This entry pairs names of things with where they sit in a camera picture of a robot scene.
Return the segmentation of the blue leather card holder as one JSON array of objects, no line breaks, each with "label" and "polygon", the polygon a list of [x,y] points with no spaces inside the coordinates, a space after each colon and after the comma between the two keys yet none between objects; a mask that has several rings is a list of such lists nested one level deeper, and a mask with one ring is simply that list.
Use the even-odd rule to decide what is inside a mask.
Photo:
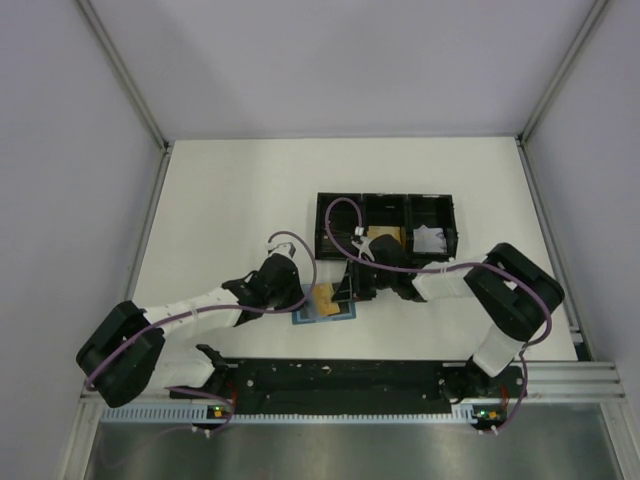
[{"label": "blue leather card holder", "polygon": [[310,298],[302,308],[292,313],[293,325],[351,320],[356,317],[354,302],[337,303],[331,300],[335,293],[333,284],[317,283],[313,288],[304,285],[303,291],[308,290],[311,291]]}]

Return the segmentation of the gold VIP card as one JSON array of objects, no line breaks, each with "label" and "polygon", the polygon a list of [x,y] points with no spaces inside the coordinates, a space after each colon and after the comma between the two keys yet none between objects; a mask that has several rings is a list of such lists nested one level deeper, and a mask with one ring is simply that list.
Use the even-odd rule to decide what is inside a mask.
[{"label": "gold VIP card", "polygon": [[340,305],[331,301],[332,294],[331,283],[319,283],[312,289],[314,306],[319,316],[329,317],[341,312]]}]

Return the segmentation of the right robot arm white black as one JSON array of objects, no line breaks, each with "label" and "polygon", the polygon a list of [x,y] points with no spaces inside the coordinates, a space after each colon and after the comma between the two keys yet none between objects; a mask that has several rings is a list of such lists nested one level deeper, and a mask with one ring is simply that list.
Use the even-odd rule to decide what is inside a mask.
[{"label": "right robot arm white black", "polygon": [[372,270],[379,290],[391,289],[418,303],[464,298],[480,303],[493,325],[468,361],[466,380],[481,396],[502,385],[503,371],[527,347],[550,335],[552,313],[565,299],[560,283],[509,243],[496,245],[482,261],[419,269],[390,235],[354,235],[355,253],[336,239],[331,242],[349,260]]}]

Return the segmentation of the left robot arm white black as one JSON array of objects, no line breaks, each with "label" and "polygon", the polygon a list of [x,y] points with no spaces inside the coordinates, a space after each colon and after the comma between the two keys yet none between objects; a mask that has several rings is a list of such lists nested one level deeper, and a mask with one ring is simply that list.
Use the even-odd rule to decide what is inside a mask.
[{"label": "left robot arm white black", "polygon": [[220,394],[227,374],[204,335],[301,308],[294,255],[293,244],[281,243],[259,269],[205,294],[148,308],[131,300],[117,304],[76,355],[89,389],[112,408],[169,387]]}]

